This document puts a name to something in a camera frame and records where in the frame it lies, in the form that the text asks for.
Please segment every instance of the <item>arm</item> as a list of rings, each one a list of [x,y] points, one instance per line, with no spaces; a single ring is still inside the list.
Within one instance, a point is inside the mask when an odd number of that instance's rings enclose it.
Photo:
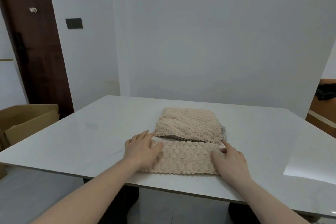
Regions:
[[[226,141],[223,144],[226,148],[221,150],[226,153],[226,158],[221,158],[214,151],[211,158],[223,179],[246,200],[262,224],[308,224],[252,180],[246,159],[240,151]]]
[[[163,148],[160,143],[150,149],[154,135],[147,130],[126,141],[121,161],[64,197],[32,224],[98,223],[124,183],[136,171],[152,166]]]

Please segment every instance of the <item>door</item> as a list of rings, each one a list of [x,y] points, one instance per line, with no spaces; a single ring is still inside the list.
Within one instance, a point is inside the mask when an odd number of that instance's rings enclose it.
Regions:
[[[73,113],[52,1],[2,0],[2,10],[29,103]]]

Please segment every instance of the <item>towel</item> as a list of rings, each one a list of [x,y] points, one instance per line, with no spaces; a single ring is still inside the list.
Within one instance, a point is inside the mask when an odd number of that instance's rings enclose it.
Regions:
[[[212,111],[193,108],[164,108],[156,123],[157,137],[221,144],[225,128]]]
[[[152,141],[154,147],[161,141]],[[220,146],[214,143],[164,141],[164,147],[151,169],[142,170],[146,173],[165,174],[209,174],[219,175],[210,159],[210,151],[221,153]]]

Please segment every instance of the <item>floor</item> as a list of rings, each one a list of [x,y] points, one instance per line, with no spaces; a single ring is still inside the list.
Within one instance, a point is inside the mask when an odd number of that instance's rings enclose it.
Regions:
[[[80,178],[10,168],[0,180],[0,223],[30,223],[55,202],[83,184]],[[129,224],[232,224],[228,203],[168,192],[140,189],[128,214]],[[336,224],[336,220],[323,220]]]

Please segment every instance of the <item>marble tabletop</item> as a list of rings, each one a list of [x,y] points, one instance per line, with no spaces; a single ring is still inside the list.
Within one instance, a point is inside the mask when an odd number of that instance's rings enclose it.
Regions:
[[[122,158],[127,139],[154,131],[165,107],[213,111],[257,183],[293,210],[336,218],[336,139],[281,108],[106,96],[0,152],[0,162],[95,177]],[[136,173],[127,183],[243,201],[218,176]]]

